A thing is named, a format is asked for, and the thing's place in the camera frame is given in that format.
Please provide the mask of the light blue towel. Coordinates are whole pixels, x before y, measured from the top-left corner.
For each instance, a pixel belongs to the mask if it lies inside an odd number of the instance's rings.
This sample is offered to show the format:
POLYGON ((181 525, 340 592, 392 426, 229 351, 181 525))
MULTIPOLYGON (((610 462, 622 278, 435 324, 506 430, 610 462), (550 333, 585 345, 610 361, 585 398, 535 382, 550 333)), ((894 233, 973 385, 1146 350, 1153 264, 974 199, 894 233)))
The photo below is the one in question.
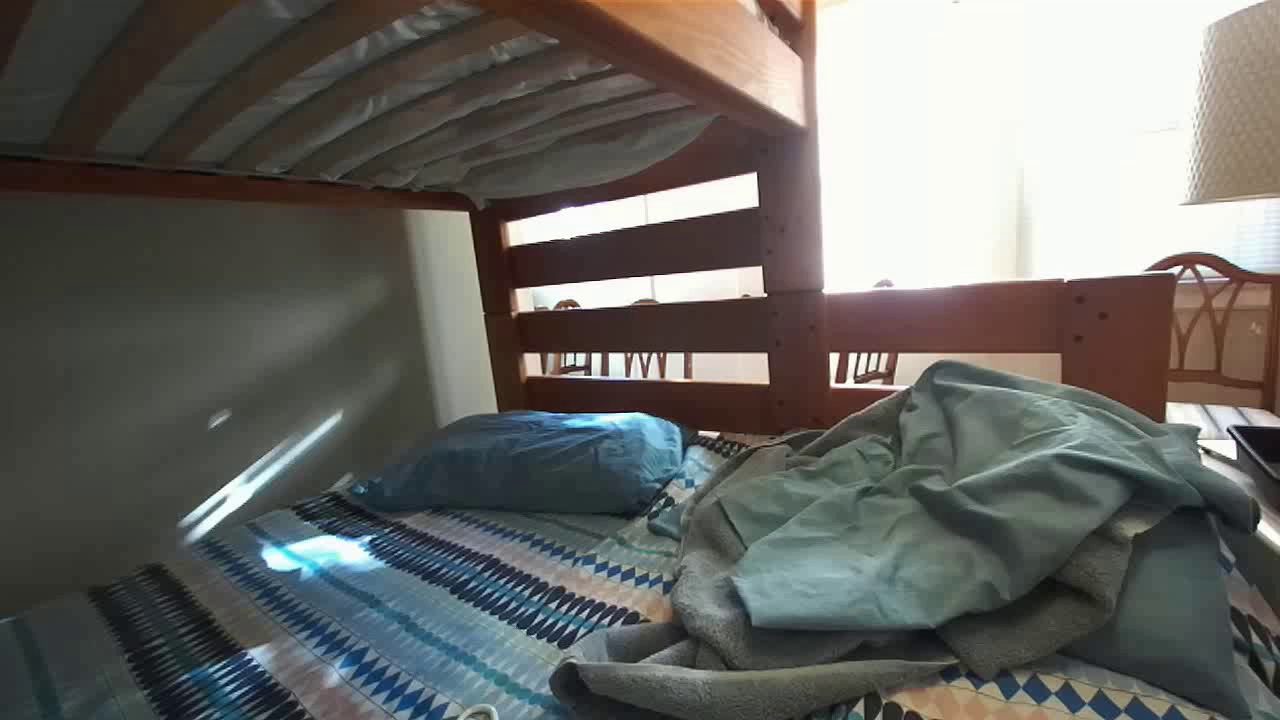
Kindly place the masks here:
POLYGON ((728 586, 750 628, 901 631, 1000 614, 1104 528, 1258 510, 1200 462, 1200 434, 1071 385, 930 366, 850 413, 714 511, 742 556, 728 586))

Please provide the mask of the dark blue pillow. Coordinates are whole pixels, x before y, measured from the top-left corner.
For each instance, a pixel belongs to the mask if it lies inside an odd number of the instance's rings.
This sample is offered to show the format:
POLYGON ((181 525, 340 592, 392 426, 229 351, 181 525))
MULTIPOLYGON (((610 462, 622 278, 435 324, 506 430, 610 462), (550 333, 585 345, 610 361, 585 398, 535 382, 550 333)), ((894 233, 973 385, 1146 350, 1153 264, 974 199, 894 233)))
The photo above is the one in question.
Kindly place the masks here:
POLYGON ((680 477, 688 434, 648 413, 491 413, 348 484, 375 511, 491 510, 634 517, 680 477))

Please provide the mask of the upper bunk mattress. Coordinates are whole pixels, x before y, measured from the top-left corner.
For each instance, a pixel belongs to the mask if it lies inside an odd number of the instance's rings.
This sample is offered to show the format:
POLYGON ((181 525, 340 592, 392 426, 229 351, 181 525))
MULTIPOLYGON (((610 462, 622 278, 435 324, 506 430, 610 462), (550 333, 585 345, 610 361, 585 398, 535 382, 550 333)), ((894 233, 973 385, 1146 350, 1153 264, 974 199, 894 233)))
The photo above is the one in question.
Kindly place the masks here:
POLYGON ((0 0, 0 152, 506 199, 627 179, 692 100, 476 0, 0 0))

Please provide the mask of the grey fleece blanket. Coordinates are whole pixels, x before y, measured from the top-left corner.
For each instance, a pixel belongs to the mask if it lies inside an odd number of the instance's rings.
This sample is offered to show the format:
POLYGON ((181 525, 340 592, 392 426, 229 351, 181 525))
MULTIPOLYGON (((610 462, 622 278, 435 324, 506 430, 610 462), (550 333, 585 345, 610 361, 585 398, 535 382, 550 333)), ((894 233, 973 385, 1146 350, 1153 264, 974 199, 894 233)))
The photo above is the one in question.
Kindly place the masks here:
POLYGON ((1120 600, 1130 545, 1154 525, 1117 525, 1012 607, 901 631, 750 628, 728 574, 742 556, 714 506, 821 434, 762 443, 728 463, 680 528, 672 617, 585 636, 550 673, 554 700, 585 720, 783 720, 864 692, 995 676, 1074 659, 1120 600))

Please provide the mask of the patterned blue bedspread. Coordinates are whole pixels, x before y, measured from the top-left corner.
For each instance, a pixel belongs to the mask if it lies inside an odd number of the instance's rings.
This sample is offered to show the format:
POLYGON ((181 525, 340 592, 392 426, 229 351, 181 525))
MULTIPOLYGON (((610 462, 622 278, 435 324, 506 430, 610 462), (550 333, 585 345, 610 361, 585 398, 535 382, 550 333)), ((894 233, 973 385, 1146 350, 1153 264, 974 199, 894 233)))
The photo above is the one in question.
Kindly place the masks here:
POLYGON ((1277 720, 1277 619, 1226 600, 1222 648, 1170 663, 1034 659, 843 676, 663 659, 680 536, 748 487, 873 487, 884 436, 706 443, 633 517, 408 511, 340 493, 0 623, 4 720, 1277 720))

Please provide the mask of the wooden chair back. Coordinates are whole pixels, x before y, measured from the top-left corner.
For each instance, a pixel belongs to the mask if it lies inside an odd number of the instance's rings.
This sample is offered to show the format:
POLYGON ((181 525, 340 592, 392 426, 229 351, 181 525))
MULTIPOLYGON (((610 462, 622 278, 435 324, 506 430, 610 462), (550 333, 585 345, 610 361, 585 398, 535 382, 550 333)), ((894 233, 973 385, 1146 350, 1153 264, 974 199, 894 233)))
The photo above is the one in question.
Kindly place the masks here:
POLYGON ((1277 407, 1280 278, 1217 254, 1154 259, 1177 279, 1166 398, 1277 407))

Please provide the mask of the teal pillow under blanket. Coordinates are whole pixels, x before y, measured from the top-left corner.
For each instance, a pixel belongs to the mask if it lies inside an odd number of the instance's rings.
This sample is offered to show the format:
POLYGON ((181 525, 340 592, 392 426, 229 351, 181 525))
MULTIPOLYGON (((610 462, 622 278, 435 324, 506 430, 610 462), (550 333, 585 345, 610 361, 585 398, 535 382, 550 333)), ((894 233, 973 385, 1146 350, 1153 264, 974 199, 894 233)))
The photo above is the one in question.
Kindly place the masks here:
POLYGON ((1202 511, 1177 511, 1130 545, 1112 619, 1069 656, 1135 676, 1222 720, 1249 704, 1231 656, 1221 539, 1202 511))

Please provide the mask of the black tray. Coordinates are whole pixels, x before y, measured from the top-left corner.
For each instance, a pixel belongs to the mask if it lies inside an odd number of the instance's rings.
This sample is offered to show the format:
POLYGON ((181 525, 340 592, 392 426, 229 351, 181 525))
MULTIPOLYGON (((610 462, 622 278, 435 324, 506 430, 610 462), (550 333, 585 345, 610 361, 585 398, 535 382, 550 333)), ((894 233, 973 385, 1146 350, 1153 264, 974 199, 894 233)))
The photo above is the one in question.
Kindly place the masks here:
POLYGON ((1236 463, 1251 477, 1266 506, 1280 506, 1280 430, 1231 426, 1236 463))

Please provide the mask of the white lampshade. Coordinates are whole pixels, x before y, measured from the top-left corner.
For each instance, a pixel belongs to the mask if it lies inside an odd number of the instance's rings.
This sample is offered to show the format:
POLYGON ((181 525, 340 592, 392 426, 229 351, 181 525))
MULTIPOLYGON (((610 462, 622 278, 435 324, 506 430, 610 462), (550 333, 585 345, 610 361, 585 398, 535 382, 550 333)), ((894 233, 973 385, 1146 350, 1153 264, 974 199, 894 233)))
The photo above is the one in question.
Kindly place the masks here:
POLYGON ((1193 206, 1280 196, 1280 0, 1251 0, 1202 33, 1193 206))

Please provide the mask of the wooden bunk bed frame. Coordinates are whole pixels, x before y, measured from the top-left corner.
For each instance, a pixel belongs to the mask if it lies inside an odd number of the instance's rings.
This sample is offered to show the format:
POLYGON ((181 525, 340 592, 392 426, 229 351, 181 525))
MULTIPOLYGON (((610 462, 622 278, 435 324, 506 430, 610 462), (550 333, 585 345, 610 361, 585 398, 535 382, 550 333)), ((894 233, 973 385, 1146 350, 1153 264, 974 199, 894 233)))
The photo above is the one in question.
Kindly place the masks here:
POLYGON ((1170 286, 1154 274, 959 289, 825 289, 816 171, 821 0, 476 0, 634 71, 713 127, 627 179, 471 199, 70 161, 10 161, 4 193, 460 210, 497 400, 643 407, 778 434, 864 407, 838 351, 1052 351, 1058 376, 1164 413, 1170 286))

